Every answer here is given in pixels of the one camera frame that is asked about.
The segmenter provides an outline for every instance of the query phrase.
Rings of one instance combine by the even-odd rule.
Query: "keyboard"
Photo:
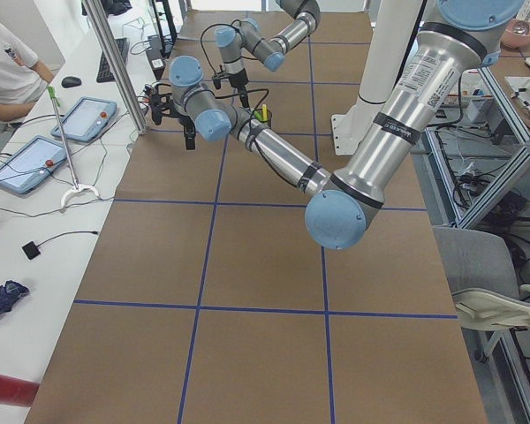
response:
[[[128,38],[116,39],[117,49],[120,50],[124,63],[127,63],[127,53],[130,49],[130,40]],[[96,75],[96,82],[108,82],[114,80],[114,74],[110,70],[108,59],[102,53],[100,56],[100,64],[98,65],[98,74]]]

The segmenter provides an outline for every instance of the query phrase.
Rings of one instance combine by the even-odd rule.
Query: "white table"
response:
[[[116,37],[121,36],[121,30],[113,31]],[[131,39],[133,45],[140,39],[140,31],[127,26],[125,36]],[[61,113],[65,113],[85,95],[117,102],[117,115],[125,112],[116,83],[95,82],[100,54],[94,31],[90,30],[51,84],[61,102]],[[145,84],[154,80],[143,54],[128,56],[127,71],[137,94]],[[61,80],[67,75],[81,78],[82,85],[62,88]],[[51,113],[53,108],[46,93],[27,119]],[[20,127],[4,152],[17,151],[37,134],[49,137],[55,124],[56,120],[49,118]],[[108,154],[95,186],[104,199],[114,195],[124,173],[129,159],[126,145],[137,137],[134,130],[132,120],[126,115],[102,137]],[[72,143],[72,151],[82,146]],[[81,183],[93,184],[103,155],[104,149],[96,141],[73,156]],[[54,175],[71,181],[66,163]],[[53,178],[47,178],[42,185],[23,197],[0,188],[0,207],[31,215],[58,209],[61,197],[69,188],[69,185]],[[93,198],[93,194],[84,192],[79,197],[72,197],[69,203],[82,203]],[[64,213],[56,212],[36,218],[16,216],[0,210],[0,285],[11,279],[25,285],[31,292],[0,319],[0,374],[35,382],[42,380],[97,236],[74,234],[57,238],[43,245],[40,248],[42,254],[32,261],[27,259],[21,247],[31,240],[37,244],[66,231],[100,231],[110,205],[111,201],[96,202],[68,208]],[[27,408],[0,405],[0,423],[22,423],[28,411]]]

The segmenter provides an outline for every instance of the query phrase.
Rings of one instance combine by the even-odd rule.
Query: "tablet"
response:
[[[89,143],[108,124],[116,108],[116,103],[110,100],[81,97],[61,121],[64,135],[68,140]],[[61,137],[59,125],[51,130],[51,135]]]
[[[0,165],[0,186],[16,194],[30,192],[66,157],[61,143],[38,135]]]

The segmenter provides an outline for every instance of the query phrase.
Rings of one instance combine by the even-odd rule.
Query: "computer mouse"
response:
[[[63,88],[78,87],[80,84],[82,84],[82,81],[79,77],[64,77],[61,81]]]

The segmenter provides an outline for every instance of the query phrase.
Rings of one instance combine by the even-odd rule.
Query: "pink bowl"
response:
[[[506,29],[504,30],[504,34],[501,37],[501,43],[506,47],[516,49],[518,47],[526,46],[528,43],[530,43],[530,31],[526,35],[514,33],[514,24],[517,22],[520,22],[520,19],[511,19],[509,25],[507,25]]]

